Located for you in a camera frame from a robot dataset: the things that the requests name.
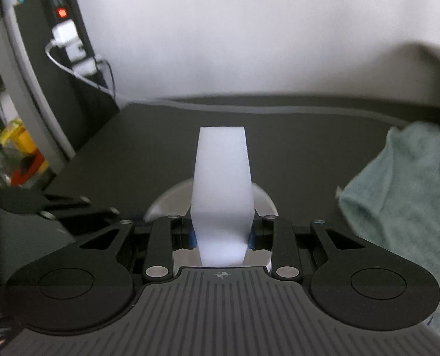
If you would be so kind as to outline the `white ceramic bowl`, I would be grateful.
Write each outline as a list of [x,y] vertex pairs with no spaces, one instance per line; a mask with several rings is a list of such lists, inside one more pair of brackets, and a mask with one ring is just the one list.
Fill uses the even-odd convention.
[[[188,213],[193,193],[193,180],[187,179],[164,192],[152,203],[143,217],[146,222],[152,222],[163,216],[181,215]],[[275,203],[270,196],[257,184],[252,185],[255,211],[260,216],[278,216]],[[265,267],[271,269],[271,252],[269,250],[253,251],[237,239],[231,245],[221,245],[216,251],[212,244],[202,245],[194,249],[176,249],[173,253],[174,271],[181,267]]]

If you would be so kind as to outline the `white melamine sponge block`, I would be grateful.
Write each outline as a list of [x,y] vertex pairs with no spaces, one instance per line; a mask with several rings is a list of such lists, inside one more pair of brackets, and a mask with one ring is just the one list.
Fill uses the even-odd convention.
[[243,127],[202,127],[190,208],[205,267],[239,266],[255,216]]

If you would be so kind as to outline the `yellow red clutter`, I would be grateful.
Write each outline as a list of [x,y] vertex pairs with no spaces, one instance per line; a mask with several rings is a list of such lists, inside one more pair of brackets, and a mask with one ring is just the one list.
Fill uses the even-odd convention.
[[0,100],[0,187],[40,187],[46,174],[48,161],[15,110],[6,111]]

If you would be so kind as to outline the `teal striped dish towel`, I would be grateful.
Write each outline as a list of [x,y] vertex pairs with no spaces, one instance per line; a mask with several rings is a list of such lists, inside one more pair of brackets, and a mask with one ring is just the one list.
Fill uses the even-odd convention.
[[[440,286],[440,127],[390,129],[382,152],[336,198],[358,236],[419,264]],[[428,325],[440,335],[440,303]]]

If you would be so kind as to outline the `white charger middle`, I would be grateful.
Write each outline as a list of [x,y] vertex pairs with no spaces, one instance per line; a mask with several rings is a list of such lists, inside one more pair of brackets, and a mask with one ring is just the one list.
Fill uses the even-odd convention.
[[74,40],[65,45],[65,52],[72,63],[83,60],[86,57],[86,51],[80,39]]

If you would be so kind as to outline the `white curved pole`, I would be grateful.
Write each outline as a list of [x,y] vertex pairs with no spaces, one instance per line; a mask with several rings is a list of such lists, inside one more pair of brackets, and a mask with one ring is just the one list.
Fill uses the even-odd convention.
[[0,0],[0,3],[15,74],[21,79],[23,98],[14,100],[15,108],[51,169],[58,174],[75,156],[75,151],[56,120],[29,60],[16,19],[16,0]]

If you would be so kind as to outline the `black power strip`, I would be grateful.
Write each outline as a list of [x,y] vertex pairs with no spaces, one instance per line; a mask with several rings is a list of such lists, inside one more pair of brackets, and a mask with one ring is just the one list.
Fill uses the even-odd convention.
[[118,113],[103,69],[107,62],[90,43],[77,0],[42,0],[44,13],[57,42],[55,60],[70,70],[69,80],[82,111],[90,120],[106,122]]

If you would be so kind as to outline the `white charger top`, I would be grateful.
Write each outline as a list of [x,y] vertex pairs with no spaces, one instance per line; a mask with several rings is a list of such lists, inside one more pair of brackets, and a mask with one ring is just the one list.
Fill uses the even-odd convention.
[[76,25],[72,19],[57,24],[53,29],[53,41],[56,46],[64,47],[79,38]]

